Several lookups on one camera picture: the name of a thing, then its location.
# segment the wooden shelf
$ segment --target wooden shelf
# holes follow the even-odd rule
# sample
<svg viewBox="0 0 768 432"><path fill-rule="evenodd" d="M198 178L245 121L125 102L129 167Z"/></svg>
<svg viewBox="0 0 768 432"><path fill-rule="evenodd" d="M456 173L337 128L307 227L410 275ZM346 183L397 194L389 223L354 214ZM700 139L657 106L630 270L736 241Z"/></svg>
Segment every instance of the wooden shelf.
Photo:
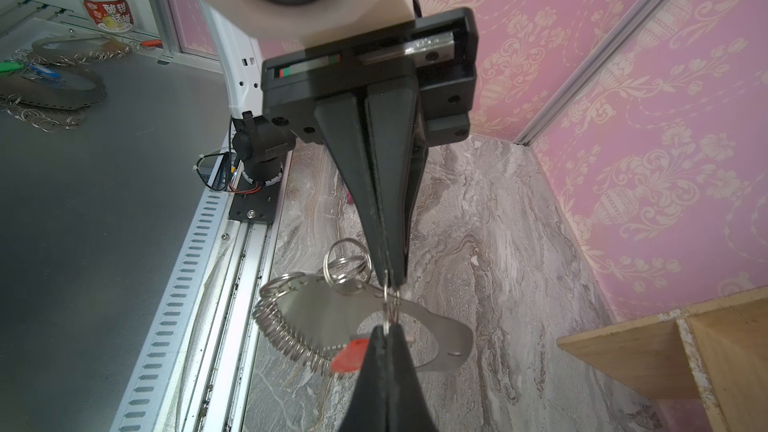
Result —
<svg viewBox="0 0 768 432"><path fill-rule="evenodd" d="M714 432L768 430L768 287L558 345L648 398L701 399Z"/></svg>

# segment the robotic arm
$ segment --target robotic arm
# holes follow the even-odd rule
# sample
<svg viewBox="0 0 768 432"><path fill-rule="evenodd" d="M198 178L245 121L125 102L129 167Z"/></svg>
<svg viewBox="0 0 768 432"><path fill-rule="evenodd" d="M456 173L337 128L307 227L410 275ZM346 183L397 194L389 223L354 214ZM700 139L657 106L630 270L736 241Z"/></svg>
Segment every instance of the robotic arm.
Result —
<svg viewBox="0 0 768 432"><path fill-rule="evenodd" d="M204 1L216 8L205 7L206 18L246 180L274 177L297 136L325 144L355 200L379 283L397 290L428 148L469 133L472 12L422 18L418 0ZM252 36L308 48L260 64ZM361 430L360 420L367 430L435 430L414 384L400 327L375 329L342 430Z"/></svg>

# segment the marble patterned surface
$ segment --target marble patterned surface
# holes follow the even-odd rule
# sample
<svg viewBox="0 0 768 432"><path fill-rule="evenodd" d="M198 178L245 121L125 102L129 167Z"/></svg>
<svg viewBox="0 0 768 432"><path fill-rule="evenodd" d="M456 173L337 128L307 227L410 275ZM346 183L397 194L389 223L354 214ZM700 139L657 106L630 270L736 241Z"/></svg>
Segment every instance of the marble patterned surface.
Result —
<svg viewBox="0 0 768 432"><path fill-rule="evenodd" d="M529 149L480 136L430 149L403 293L475 331L459 370L419 375L442 432L661 427L648 399L556 345L610 323L569 234ZM333 160L298 146L273 273L317 270L343 237L363 238ZM420 363L434 344L416 335ZM244 431L335 431L355 379L315 376L261 341Z"/></svg>

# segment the red key tag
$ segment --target red key tag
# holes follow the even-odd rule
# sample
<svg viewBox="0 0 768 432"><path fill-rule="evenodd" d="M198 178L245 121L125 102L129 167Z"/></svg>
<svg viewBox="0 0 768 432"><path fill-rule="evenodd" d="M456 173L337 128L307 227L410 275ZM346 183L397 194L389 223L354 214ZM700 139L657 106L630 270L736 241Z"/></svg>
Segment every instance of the red key tag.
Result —
<svg viewBox="0 0 768 432"><path fill-rule="evenodd" d="M331 362L331 371L336 374L348 374L357 372L362 367L362 360L366 357L368 349L367 338L356 338L349 342Z"/></svg>

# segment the pink wallpaper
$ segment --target pink wallpaper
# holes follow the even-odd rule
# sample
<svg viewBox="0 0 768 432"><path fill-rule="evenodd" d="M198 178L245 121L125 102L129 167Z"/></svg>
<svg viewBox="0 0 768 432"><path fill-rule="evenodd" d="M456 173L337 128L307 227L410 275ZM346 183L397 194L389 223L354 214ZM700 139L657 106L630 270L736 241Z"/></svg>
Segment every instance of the pink wallpaper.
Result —
<svg viewBox="0 0 768 432"><path fill-rule="evenodd" d="M620 320L768 284L768 0L672 0L534 144Z"/></svg>
<svg viewBox="0 0 768 432"><path fill-rule="evenodd" d="M425 15L460 6L480 29L472 130L513 140L636 0L420 0ZM188 50L213 53L195 0L174 0ZM264 57L297 50L262 44Z"/></svg>

